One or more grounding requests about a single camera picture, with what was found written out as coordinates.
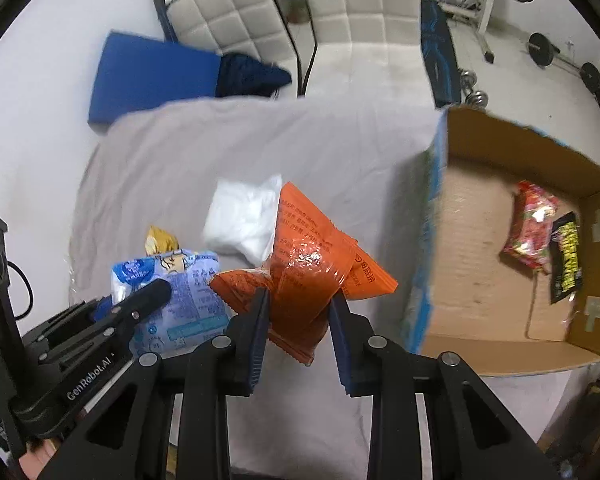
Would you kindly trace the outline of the light blue snack bag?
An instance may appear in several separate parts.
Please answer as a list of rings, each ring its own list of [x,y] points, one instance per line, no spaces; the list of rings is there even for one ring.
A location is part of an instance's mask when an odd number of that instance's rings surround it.
[[[137,358],[191,349],[222,334],[230,316],[209,282],[220,272],[215,252],[178,249],[119,262],[111,270],[111,297],[117,304],[157,278],[170,283],[170,301],[136,326],[130,350]]]

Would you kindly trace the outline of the black yellow snack bag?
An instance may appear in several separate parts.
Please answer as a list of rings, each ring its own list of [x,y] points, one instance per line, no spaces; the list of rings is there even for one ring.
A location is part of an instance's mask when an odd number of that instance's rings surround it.
[[[570,211],[558,218],[550,233],[550,303],[570,297],[583,283],[579,256],[579,225],[577,215]]]

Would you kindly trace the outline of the orange snack bag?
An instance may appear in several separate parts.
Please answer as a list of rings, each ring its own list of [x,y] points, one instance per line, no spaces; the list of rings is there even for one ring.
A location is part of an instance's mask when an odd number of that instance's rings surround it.
[[[280,192],[272,256],[259,269],[216,274],[210,287],[237,314],[249,311],[259,288],[267,290],[268,339],[309,366],[327,332],[327,307],[336,292],[349,300],[370,299],[392,294],[398,281],[288,182]]]

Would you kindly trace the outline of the red floral snack bag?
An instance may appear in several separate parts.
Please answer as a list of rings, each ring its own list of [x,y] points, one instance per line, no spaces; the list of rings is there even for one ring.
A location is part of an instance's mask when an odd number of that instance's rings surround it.
[[[550,232],[559,205],[554,194],[528,180],[519,181],[512,225],[502,253],[533,272],[547,273]]]

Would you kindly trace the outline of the yellow snack packet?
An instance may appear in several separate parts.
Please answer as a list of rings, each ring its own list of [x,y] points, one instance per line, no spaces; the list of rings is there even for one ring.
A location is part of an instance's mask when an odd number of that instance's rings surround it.
[[[158,226],[150,226],[145,238],[144,247],[146,255],[156,256],[179,250],[180,243],[171,233],[158,228]]]

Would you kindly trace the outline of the white plastic bag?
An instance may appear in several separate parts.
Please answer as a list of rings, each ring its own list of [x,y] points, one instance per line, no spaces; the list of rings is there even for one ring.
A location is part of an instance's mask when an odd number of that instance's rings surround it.
[[[220,179],[212,196],[201,237],[211,250],[242,255],[260,266],[272,255],[283,177],[274,174],[260,185]]]

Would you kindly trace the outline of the blue printed cardboard box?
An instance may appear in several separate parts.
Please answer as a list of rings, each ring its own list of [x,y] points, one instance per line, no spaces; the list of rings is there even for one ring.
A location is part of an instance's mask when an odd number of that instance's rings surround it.
[[[427,150],[403,347],[483,375],[600,362],[600,166],[531,128],[446,110]]]

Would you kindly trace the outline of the blue foam mat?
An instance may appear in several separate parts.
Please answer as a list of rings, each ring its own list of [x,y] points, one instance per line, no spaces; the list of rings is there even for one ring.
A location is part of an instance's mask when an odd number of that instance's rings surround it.
[[[213,98],[221,57],[176,42],[110,32],[97,67],[87,122],[108,127],[167,102]]]

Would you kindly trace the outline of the dark navy cloth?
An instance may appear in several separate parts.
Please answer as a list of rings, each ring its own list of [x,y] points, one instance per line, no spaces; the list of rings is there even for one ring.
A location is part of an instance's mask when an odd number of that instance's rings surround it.
[[[292,84],[288,70],[265,64],[243,53],[224,54],[220,61],[215,86],[217,98],[232,96],[260,96],[272,98],[274,94]]]

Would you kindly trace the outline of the left beige tufted chair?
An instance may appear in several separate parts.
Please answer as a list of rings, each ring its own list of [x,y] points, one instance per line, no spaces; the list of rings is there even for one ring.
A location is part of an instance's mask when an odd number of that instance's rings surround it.
[[[243,53],[288,70],[292,84],[272,98],[301,96],[300,56],[276,0],[152,0],[164,38],[221,58]]]

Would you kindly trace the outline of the beige tufted chair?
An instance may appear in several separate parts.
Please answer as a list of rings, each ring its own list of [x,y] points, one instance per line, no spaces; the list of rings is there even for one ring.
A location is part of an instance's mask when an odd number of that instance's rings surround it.
[[[306,0],[315,49],[307,96],[355,94],[432,107],[422,0]]]
[[[276,0],[152,0],[164,38],[221,58],[243,53],[288,70],[292,84],[272,98],[301,96],[300,56]]]

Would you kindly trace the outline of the right beige tufted chair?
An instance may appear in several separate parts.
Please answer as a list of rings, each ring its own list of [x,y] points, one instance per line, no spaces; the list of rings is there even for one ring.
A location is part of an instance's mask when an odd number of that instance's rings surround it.
[[[306,0],[315,49],[307,96],[355,94],[432,107],[422,0]]]

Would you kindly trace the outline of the blue black bench pad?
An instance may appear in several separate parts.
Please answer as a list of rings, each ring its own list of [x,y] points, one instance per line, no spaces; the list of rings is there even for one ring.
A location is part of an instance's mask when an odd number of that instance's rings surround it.
[[[460,102],[460,72],[448,19],[437,1],[422,0],[420,41],[434,104],[445,107]]]

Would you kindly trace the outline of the floor barbell with plates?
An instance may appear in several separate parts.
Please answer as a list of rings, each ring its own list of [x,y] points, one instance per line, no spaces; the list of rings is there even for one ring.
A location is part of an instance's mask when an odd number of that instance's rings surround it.
[[[527,50],[536,66],[545,68],[555,61],[569,66],[578,72],[585,87],[591,93],[600,92],[600,71],[592,63],[577,64],[567,58],[558,47],[540,32],[532,32],[527,41]]]

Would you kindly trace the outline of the white weight bench rack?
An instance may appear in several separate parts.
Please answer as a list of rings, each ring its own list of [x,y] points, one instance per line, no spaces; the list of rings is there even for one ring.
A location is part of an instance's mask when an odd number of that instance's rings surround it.
[[[448,14],[453,20],[468,24],[478,42],[482,51],[484,60],[493,64],[495,55],[486,40],[486,30],[488,29],[491,14],[495,0],[436,0],[441,10]]]

